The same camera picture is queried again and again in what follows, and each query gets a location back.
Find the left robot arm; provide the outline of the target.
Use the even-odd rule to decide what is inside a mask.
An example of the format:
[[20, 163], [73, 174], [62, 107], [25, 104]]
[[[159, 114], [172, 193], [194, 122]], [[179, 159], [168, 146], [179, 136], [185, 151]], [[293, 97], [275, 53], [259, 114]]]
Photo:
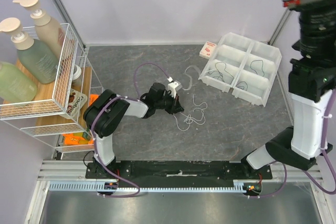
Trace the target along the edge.
[[138, 99], [117, 95], [109, 89], [99, 95], [83, 115], [94, 144], [93, 161], [87, 165], [86, 178], [111, 178], [114, 175], [113, 133], [124, 116], [147, 119], [157, 110], [170, 115], [183, 112], [177, 93], [180, 87], [177, 81], [171, 81], [167, 86], [155, 82]]

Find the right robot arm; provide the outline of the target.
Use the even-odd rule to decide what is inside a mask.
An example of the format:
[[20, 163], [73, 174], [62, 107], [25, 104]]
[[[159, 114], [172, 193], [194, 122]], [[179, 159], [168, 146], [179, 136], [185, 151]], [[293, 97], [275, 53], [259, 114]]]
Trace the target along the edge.
[[241, 174], [254, 178], [272, 162], [309, 170], [316, 158], [332, 149], [324, 122], [335, 99], [335, 0], [282, 0], [299, 13], [300, 38], [293, 49], [288, 76], [294, 124], [242, 159]]

